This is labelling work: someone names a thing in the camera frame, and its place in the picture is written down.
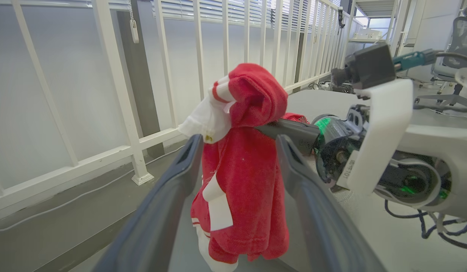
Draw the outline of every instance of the teal connector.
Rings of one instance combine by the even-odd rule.
[[[433,49],[427,49],[422,52],[413,52],[406,55],[393,58],[395,72],[406,71],[410,68],[429,65],[437,60],[437,52]]]

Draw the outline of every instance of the mesh chair back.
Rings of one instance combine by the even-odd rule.
[[[467,7],[464,10],[464,14],[467,15]],[[457,17],[453,21],[453,36],[448,52],[467,56],[467,17]],[[455,57],[444,57],[444,65],[460,69],[467,67],[467,61]]]

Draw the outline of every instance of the floor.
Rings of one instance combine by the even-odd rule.
[[[415,88],[415,95],[435,94],[436,90]],[[350,105],[366,103],[355,96],[321,90],[304,90],[289,96],[287,111],[313,119],[319,114],[344,116]],[[417,110],[412,124],[467,128],[467,118],[450,117],[430,110]],[[165,156],[147,166],[155,177],[160,177],[174,158]],[[76,196],[107,184],[132,169],[125,165],[89,182],[64,191],[38,205],[26,208],[0,220],[0,228],[7,227],[43,210],[49,210]],[[7,232],[0,233],[0,272],[73,271],[88,272],[104,253],[122,224],[135,210],[155,181],[136,186],[132,174],[104,189],[80,198],[63,208],[29,220]],[[193,195],[185,202],[169,271],[208,271],[196,248],[195,231],[189,220],[189,205]],[[386,215],[382,199],[341,193],[335,195],[351,219],[377,253],[389,271],[467,271],[467,250],[447,245],[436,236],[420,238],[419,222],[399,220]],[[290,248],[280,260],[259,259],[249,263],[240,258],[240,272],[310,270],[306,245],[299,228],[299,217],[292,198],[286,196],[287,221],[291,234]],[[406,212],[406,207],[393,205],[395,212]],[[467,243],[467,234],[461,241]]]

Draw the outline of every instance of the white label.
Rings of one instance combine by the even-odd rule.
[[[346,165],[344,166],[343,172],[337,179],[336,185],[349,189],[348,188],[349,175],[351,174],[351,171],[353,170],[354,164],[356,163],[356,159],[358,158],[358,154],[359,154],[358,150],[353,150],[353,152],[351,153],[351,156],[349,156],[349,159],[346,162]]]

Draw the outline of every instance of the white cable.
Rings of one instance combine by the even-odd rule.
[[[452,117],[465,117],[465,118],[467,118],[467,116],[465,116],[465,115],[451,115],[451,114],[446,114],[446,113],[439,112],[439,111],[436,111],[436,110],[432,110],[432,109],[430,109],[430,108],[429,108],[429,110],[431,110],[432,112],[439,113],[439,114],[441,114],[441,115],[452,116]]]
[[[150,162],[147,162],[146,165],[150,164],[151,162],[155,162],[155,161],[161,159],[162,157],[164,157],[164,156],[166,156],[166,155],[170,155],[171,153],[175,153],[176,151],[180,150],[181,148],[183,148],[183,146],[181,146],[180,148],[178,148],[178,149],[176,149],[176,150],[174,150],[174,151],[171,151],[171,152],[169,152],[169,153],[166,153],[166,154],[164,154],[164,155],[161,155],[161,156],[155,158],[154,160],[152,160],[152,161],[150,161]],[[46,214],[46,213],[53,212],[54,210],[60,209],[60,208],[62,208],[62,207],[65,206],[65,205],[68,205],[68,204],[70,204],[70,203],[73,203],[74,201],[76,201],[77,199],[79,199],[79,198],[81,198],[81,197],[83,197],[83,196],[86,196],[86,195],[88,195],[88,194],[90,194],[90,193],[93,193],[93,192],[95,192],[95,191],[99,191],[100,189],[105,188],[105,187],[107,187],[107,186],[113,184],[115,181],[117,181],[117,180],[119,180],[119,179],[122,179],[123,177],[127,176],[128,174],[130,174],[130,173],[133,172],[133,171],[134,171],[134,170],[130,170],[130,171],[127,172],[126,174],[122,175],[121,177],[118,177],[117,179],[114,179],[113,181],[111,181],[111,182],[109,182],[109,183],[107,183],[107,184],[105,184],[105,185],[103,185],[103,186],[101,186],[101,187],[99,187],[99,188],[96,188],[96,189],[94,189],[94,190],[88,191],[87,193],[83,193],[83,194],[81,194],[80,196],[77,196],[76,198],[74,198],[74,199],[72,199],[72,200],[69,200],[69,201],[67,201],[66,203],[63,203],[62,205],[58,205],[57,207],[52,208],[52,209],[50,209],[50,210],[45,210],[44,212],[40,212],[40,213],[37,213],[36,215],[32,215],[32,216],[30,216],[30,217],[28,217],[28,218],[25,218],[25,219],[23,219],[23,220],[21,220],[21,221],[18,221],[18,222],[15,223],[15,224],[12,224],[10,227],[6,227],[5,229],[0,229],[0,232],[2,232],[2,231],[7,231],[7,230],[9,230],[9,229],[13,229],[13,228],[16,227],[17,225],[22,224],[22,223],[24,223],[24,222],[26,222],[26,221],[29,221],[29,220],[31,220],[31,219],[33,219],[33,218],[35,218],[35,217],[38,217],[38,216],[40,216],[40,215],[44,215],[44,214]]]

